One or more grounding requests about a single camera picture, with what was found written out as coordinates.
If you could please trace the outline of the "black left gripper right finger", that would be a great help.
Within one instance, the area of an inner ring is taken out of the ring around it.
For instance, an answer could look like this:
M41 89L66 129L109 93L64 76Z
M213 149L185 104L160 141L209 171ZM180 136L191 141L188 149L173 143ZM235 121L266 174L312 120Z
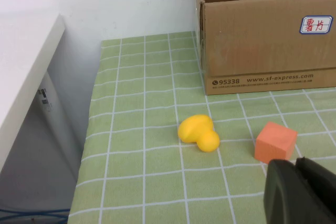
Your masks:
M298 158L296 169L307 181L314 194L335 215L335 174L308 158Z

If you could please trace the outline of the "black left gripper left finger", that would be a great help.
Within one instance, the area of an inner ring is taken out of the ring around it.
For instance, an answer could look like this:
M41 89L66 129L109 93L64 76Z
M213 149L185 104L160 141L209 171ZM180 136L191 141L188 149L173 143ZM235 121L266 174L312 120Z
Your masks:
M335 223L295 164L283 159L268 164L264 209L266 223Z

